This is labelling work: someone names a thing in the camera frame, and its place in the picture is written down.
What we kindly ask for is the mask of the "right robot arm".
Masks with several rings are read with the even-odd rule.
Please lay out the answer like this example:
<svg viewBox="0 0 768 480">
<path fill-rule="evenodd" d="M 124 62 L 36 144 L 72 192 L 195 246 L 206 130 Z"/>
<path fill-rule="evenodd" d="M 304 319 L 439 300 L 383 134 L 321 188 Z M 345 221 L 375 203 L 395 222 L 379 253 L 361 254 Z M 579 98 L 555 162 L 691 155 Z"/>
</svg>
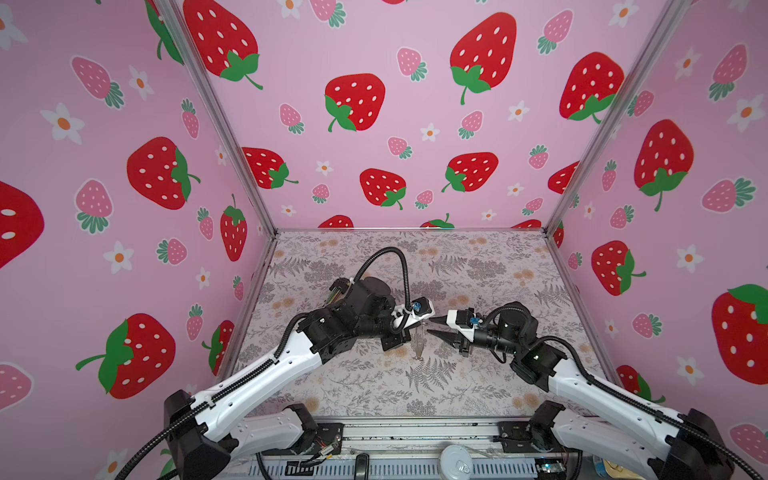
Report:
<svg viewBox="0 0 768 480">
<path fill-rule="evenodd" d="M 644 479 L 729 479 L 736 462 L 714 422 L 692 409 L 682 414 L 589 373 L 567 341 L 537 334 L 538 322 L 519 302 L 487 315 L 451 310 L 434 318 L 434 336 L 469 354 L 491 352 L 517 377 L 591 412 L 555 404 L 530 420 L 537 447 L 550 443 L 586 451 Z"/>
</svg>

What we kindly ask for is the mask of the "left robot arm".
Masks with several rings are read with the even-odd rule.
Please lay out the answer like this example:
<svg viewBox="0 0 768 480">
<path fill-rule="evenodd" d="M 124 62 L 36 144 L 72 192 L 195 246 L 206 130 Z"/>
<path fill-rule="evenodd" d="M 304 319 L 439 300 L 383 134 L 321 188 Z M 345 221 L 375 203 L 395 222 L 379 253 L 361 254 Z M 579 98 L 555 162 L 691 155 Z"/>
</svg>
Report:
<svg viewBox="0 0 768 480">
<path fill-rule="evenodd" d="M 335 280 L 326 303 L 298 314 L 266 355 L 205 390 L 193 395 L 179 390 L 166 399 L 174 476 L 212 479 L 235 455 L 309 444 L 317 428 L 302 405 L 253 426 L 243 420 L 285 385 L 351 350 L 357 340 L 378 339 L 383 350 L 395 349 L 409 341 L 410 328 L 433 314 L 425 297 L 397 304 L 390 287 L 375 277 Z"/>
</svg>

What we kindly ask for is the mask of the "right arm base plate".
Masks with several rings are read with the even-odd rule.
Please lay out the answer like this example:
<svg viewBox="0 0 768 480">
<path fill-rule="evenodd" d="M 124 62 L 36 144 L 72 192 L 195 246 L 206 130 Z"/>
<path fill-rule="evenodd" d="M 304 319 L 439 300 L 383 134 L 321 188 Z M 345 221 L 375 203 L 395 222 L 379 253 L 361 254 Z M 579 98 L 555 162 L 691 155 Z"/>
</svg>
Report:
<svg viewBox="0 0 768 480">
<path fill-rule="evenodd" d="M 524 421 L 502 421 L 497 424 L 498 434 L 492 441 L 501 445 L 505 453 L 521 454 L 565 454 L 575 453 L 575 449 L 560 443 L 553 430 L 542 424 Z"/>
</svg>

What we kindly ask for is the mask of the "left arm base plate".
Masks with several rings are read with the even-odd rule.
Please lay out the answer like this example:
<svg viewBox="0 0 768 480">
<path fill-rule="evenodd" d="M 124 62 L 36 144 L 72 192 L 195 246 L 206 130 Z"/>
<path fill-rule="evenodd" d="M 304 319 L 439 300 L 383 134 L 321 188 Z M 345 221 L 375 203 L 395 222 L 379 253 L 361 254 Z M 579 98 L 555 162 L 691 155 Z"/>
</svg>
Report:
<svg viewBox="0 0 768 480">
<path fill-rule="evenodd" d="M 263 452 L 267 456 L 327 456 L 339 454 L 345 425 L 339 422 L 319 423 L 314 430 L 303 433 L 296 443 L 283 449 Z"/>
</svg>

